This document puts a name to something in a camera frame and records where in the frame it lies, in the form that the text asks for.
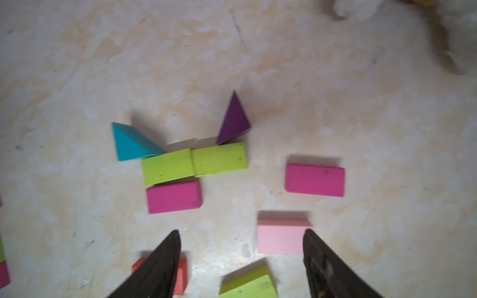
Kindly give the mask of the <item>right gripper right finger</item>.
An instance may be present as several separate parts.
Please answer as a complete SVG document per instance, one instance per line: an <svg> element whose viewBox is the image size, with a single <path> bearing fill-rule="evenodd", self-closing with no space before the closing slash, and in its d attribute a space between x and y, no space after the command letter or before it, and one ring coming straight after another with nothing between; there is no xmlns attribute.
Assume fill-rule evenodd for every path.
<svg viewBox="0 0 477 298"><path fill-rule="evenodd" d="M313 298L382 298L310 228L303 237L304 265Z"/></svg>

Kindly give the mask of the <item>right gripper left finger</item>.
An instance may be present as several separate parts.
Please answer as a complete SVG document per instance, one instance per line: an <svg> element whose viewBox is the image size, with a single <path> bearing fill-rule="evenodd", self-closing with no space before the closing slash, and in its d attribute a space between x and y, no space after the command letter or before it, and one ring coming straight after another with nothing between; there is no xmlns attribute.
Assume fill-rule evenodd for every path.
<svg viewBox="0 0 477 298"><path fill-rule="evenodd" d="M109 298L172 298L180 253L180 233L173 230Z"/></svg>

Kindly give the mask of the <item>teal triangle block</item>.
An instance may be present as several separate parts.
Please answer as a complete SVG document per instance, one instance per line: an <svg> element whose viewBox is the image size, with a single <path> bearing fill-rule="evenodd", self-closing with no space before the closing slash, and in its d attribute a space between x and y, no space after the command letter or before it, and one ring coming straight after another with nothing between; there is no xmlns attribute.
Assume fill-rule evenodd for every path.
<svg viewBox="0 0 477 298"><path fill-rule="evenodd" d="M118 161L129 161L163 155L165 151L131 125L113 122L112 130Z"/></svg>

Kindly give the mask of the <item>purple triangle block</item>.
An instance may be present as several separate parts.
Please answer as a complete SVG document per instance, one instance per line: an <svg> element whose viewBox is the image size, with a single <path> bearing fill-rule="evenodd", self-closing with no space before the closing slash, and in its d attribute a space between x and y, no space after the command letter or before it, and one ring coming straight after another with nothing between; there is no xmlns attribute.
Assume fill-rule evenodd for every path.
<svg viewBox="0 0 477 298"><path fill-rule="evenodd" d="M234 90L221 126L221 130L219 131L219 135L216 139L216 144L225 144L226 142L229 142L232 139L247 133L251 128L252 126L248 120L245 110L240 102L236 90Z"/></svg>

